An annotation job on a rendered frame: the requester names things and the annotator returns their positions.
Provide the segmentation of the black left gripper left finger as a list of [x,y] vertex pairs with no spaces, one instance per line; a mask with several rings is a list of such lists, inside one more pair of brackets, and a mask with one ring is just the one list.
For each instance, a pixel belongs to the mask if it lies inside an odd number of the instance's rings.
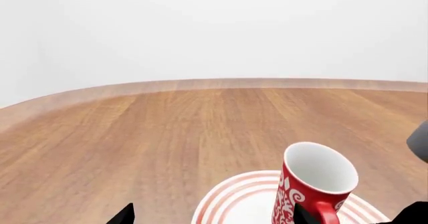
[[113,216],[106,224],[134,224],[135,214],[133,203],[127,204]]

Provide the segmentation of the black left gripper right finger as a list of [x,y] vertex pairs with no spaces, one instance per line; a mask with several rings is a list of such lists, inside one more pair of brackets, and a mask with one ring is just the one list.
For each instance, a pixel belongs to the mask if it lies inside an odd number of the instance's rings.
[[294,205],[293,220],[294,224],[321,224],[319,220],[299,203]]

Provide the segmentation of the red mug with white swirls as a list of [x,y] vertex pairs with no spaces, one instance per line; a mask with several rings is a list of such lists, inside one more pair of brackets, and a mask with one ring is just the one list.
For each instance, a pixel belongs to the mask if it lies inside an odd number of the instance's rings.
[[344,155],[325,145],[298,142],[284,151],[272,224],[340,224],[337,212],[358,184],[358,173]]

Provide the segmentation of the white plate with red rings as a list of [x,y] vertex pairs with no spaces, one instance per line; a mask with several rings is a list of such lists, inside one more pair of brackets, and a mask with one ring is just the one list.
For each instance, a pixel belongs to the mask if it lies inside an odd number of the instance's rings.
[[[195,209],[191,224],[271,224],[280,171],[251,171],[225,179],[213,187]],[[338,212],[341,224],[390,221],[354,194]]]

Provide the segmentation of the black object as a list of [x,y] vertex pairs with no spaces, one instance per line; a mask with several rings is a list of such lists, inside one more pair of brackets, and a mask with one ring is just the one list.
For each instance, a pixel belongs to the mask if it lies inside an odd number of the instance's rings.
[[428,201],[416,201],[391,221],[375,224],[428,224]]

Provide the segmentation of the grey rounded object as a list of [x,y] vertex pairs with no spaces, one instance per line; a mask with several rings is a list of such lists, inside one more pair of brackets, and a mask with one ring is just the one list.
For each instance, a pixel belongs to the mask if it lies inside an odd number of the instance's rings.
[[408,137],[407,146],[411,152],[428,164],[428,120],[424,121]]

